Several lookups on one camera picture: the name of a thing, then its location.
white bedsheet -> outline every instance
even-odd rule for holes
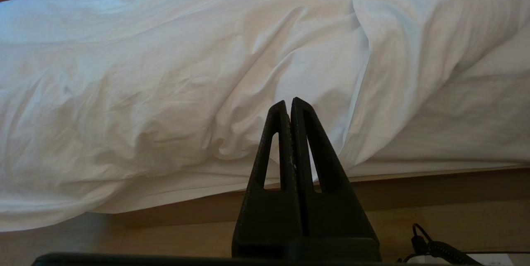
[[[344,166],[365,161],[528,21],[528,0],[457,2],[459,19],[436,12],[444,1],[0,3],[0,230],[145,178],[178,178],[180,200],[244,187],[267,109],[294,96]]]

black power cord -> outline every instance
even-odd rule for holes
[[[418,235],[417,230],[420,230],[423,236]],[[445,242],[432,241],[429,234],[427,234],[425,230],[418,224],[412,225],[412,231],[414,232],[414,237],[411,239],[411,242],[415,254],[406,257],[405,260],[403,260],[403,262],[405,263],[413,256],[429,254],[435,258],[443,258],[451,264],[482,265],[476,260],[470,258],[465,253],[462,253],[458,249],[451,247]]]

white duvet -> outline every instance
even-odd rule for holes
[[[0,230],[74,217],[139,178],[240,182],[268,108],[294,96],[354,166],[529,16],[530,0],[2,2]]]

wooden floor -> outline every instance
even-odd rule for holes
[[[530,200],[471,202],[368,211],[385,261],[412,253],[411,225],[464,251],[530,251]],[[0,234],[0,265],[30,265],[49,252],[230,257],[234,222],[125,228],[86,213],[61,224]]]

bed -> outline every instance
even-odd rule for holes
[[[241,190],[295,96],[351,177],[524,166],[528,19],[530,0],[2,2],[0,230]]]

